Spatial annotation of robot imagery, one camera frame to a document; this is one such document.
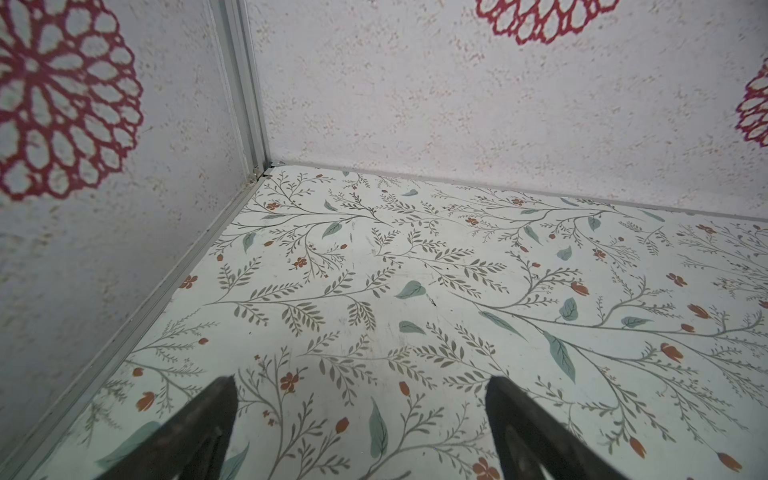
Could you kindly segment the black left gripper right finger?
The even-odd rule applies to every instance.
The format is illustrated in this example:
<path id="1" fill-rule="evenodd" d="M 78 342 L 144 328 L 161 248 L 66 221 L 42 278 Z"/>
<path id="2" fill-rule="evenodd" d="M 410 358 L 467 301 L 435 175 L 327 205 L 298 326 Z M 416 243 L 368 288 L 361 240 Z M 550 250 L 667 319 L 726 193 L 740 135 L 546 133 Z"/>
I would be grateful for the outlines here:
<path id="1" fill-rule="evenodd" d="M 489 379 L 485 412 L 505 479 L 627 478 L 506 377 Z"/>

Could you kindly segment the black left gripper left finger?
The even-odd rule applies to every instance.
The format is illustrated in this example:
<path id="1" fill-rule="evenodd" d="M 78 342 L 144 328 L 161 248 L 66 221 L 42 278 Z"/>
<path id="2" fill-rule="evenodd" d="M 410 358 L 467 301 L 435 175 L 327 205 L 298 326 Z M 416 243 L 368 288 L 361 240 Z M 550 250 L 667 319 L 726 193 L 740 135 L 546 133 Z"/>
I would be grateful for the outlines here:
<path id="1" fill-rule="evenodd" d="M 216 378 L 102 479 L 218 479 L 238 406 L 232 376 Z"/>

